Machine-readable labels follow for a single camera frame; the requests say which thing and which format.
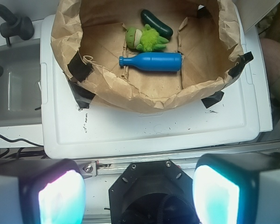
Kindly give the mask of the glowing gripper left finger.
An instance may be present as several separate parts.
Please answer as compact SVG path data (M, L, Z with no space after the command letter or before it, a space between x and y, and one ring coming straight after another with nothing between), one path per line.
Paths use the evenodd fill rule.
M70 159L0 159L0 224L80 224L84 179Z

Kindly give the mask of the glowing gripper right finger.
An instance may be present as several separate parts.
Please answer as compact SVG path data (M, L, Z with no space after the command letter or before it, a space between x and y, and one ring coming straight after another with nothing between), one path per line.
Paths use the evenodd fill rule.
M203 224L280 224L280 153L204 154L192 192Z

